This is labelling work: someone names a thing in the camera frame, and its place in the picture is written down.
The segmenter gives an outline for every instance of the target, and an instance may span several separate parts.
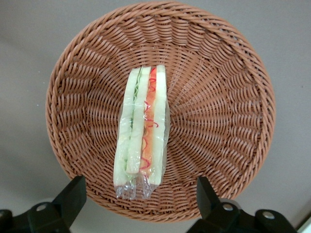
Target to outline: clear plastic packaging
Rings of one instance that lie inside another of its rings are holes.
[[[117,198],[148,199],[166,167],[170,109],[164,66],[132,70],[119,114],[114,164]]]

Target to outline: woven basket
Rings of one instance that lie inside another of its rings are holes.
[[[132,68],[164,64],[171,131],[164,181],[150,200],[116,199],[118,114]],[[67,175],[115,213],[145,221],[199,217],[196,179],[235,198],[268,153],[275,124],[271,82],[258,55],[225,20],[178,2],[119,8],[85,27],[51,75],[46,118]]]

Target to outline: table surface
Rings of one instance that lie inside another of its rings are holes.
[[[236,201],[281,212],[295,226],[311,211],[311,2],[185,0],[234,25],[262,58],[276,96],[269,155]],[[128,1],[0,2],[0,208],[20,214],[68,183],[47,135],[45,96],[66,45],[88,23]],[[88,200],[74,233],[185,232],[195,220],[153,224]]]

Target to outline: black clamp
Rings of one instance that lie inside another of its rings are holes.
[[[52,202],[37,204],[16,217],[10,210],[0,210],[0,233],[70,233],[85,202],[85,177],[77,176]]]
[[[197,203],[202,216],[187,233],[297,233],[279,212],[244,212],[231,200],[221,201],[206,177],[197,181]]]

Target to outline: plastic-wrapped sandwich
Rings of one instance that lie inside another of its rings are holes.
[[[121,109],[113,178],[116,195],[146,199],[165,171],[170,126],[165,67],[133,69]]]

